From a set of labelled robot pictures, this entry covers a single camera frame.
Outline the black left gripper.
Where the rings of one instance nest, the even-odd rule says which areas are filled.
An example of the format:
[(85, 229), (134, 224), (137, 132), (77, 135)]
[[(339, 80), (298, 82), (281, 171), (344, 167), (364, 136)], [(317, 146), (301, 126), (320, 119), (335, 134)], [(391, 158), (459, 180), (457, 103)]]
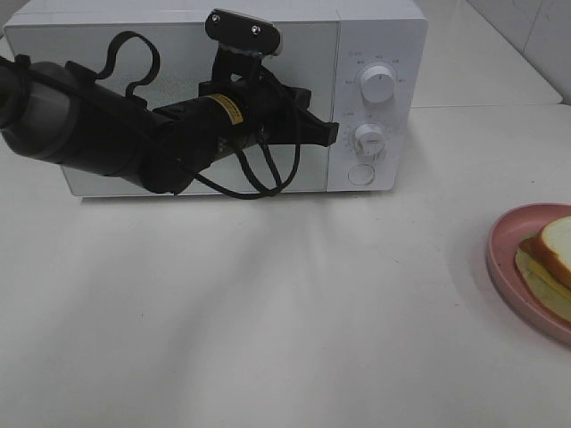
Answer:
[(221, 138), (248, 136), (263, 129), (269, 144), (300, 144), (330, 147), (338, 135), (337, 122), (325, 122), (311, 113), (311, 91), (285, 86), (271, 73), (264, 72), (257, 86), (247, 80), (213, 80), (199, 84), (201, 97), (224, 95), (237, 107), (242, 121), (233, 125), (229, 118), (212, 119), (198, 132), (200, 150), (216, 150)]

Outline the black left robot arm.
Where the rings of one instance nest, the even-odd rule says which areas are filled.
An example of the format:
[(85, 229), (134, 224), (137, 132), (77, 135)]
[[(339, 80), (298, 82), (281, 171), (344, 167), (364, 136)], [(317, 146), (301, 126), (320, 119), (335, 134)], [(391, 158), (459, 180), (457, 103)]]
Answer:
[(285, 86), (267, 69), (252, 78), (214, 79), (196, 98), (149, 109), (132, 89), (119, 95), (75, 62), (1, 62), (1, 134), (16, 154), (102, 177), (118, 177), (151, 193), (179, 194), (193, 182), (226, 193), (206, 178), (214, 162), (235, 156), (260, 199), (291, 184), (270, 152), (277, 144), (328, 147), (338, 124), (309, 110), (308, 89)]

